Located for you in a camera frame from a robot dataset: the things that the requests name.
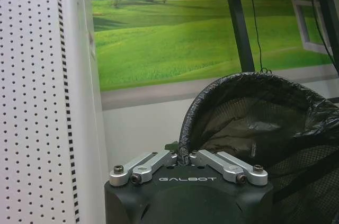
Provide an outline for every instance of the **black metal frame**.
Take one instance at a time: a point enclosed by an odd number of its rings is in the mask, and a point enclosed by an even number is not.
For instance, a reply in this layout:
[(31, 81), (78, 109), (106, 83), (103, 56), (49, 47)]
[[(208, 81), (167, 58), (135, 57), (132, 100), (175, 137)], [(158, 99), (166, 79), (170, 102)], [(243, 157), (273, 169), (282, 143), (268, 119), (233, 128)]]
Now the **black metal frame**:
[[(334, 0), (319, 0), (333, 58), (339, 74), (339, 18)], [(242, 72), (255, 71), (241, 0), (228, 0)]]
[(228, 0), (242, 71), (255, 71), (241, 0)]
[(331, 44), (333, 59), (339, 74), (339, 19), (334, 0), (319, 0), (325, 28)]

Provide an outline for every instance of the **green meadow wallpaper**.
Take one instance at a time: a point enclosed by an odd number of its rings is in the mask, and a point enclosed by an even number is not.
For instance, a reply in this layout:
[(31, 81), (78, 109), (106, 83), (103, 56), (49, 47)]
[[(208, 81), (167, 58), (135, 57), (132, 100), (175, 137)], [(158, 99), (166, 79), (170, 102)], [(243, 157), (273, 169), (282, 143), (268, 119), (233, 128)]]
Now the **green meadow wallpaper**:
[[(328, 64), (304, 50), (291, 0), (254, 0), (263, 65), (288, 69)], [(242, 0), (259, 68), (251, 0)], [(227, 0), (92, 0), (102, 91), (221, 77), (240, 71)], [(310, 7), (310, 39), (320, 43)]]

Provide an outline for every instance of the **black trash bin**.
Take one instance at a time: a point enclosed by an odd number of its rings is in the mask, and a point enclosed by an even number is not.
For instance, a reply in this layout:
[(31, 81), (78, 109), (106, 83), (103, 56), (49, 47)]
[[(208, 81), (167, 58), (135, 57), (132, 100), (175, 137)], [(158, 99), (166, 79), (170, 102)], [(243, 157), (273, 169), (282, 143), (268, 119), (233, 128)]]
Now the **black trash bin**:
[(276, 223), (332, 223), (338, 212), (339, 108), (300, 84), (262, 73), (213, 82), (185, 116), (179, 165), (194, 149), (264, 166)]

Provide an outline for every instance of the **screw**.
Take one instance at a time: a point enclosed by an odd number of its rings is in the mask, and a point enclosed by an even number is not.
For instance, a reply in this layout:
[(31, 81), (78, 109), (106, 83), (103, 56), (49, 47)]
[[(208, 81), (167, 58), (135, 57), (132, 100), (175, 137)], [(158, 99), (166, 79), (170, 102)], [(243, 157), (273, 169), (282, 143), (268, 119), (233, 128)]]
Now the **screw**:
[(237, 184), (244, 184), (246, 183), (246, 175), (237, 175), (235, 178)]
[(253, 166), (253, 172), (260, 174), (260, 173), (264, 172), (264, 167), (261, 166), (261, 165), (254, 165)]
[(114, 173), (115, 174), (122, 174), (123, 173), (123, 166), (122, 165), (117, 165), (114, 167)]
[(141, 176), (138, 174), (131, 175), (131, 183), (134, 185), (139, 185), (141, 183)]

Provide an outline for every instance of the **perforated white panel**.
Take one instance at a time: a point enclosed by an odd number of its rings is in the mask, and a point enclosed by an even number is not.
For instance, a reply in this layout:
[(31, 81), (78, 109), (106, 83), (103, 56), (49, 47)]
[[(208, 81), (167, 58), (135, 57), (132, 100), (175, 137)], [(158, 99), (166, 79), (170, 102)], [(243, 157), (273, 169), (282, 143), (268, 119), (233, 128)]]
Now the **perforated white panel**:
[(78, 221), (58, 2), (0, 0), (1, 224)]

